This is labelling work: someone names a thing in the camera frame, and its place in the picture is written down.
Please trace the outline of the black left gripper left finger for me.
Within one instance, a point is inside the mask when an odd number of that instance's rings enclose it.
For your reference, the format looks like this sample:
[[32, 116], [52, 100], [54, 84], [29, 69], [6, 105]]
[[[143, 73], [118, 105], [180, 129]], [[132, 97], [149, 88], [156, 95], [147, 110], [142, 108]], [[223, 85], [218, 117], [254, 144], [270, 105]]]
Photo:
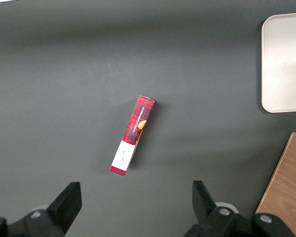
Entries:
[[69, 183], [47, 208], [35, 209], [7, 226], [9, 237], [63, 237], [82, 207], [79, 182]]

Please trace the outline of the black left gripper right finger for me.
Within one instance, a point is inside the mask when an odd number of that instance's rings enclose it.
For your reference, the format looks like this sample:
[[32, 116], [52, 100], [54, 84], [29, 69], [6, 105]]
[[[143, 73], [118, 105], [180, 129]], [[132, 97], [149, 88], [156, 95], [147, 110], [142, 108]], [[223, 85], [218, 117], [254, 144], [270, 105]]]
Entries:
[[186, 237], [238, 237], [237, 214], [231, 208], [217, 206], [202, 181], [193, 181], [192, 206], [197, 219]]

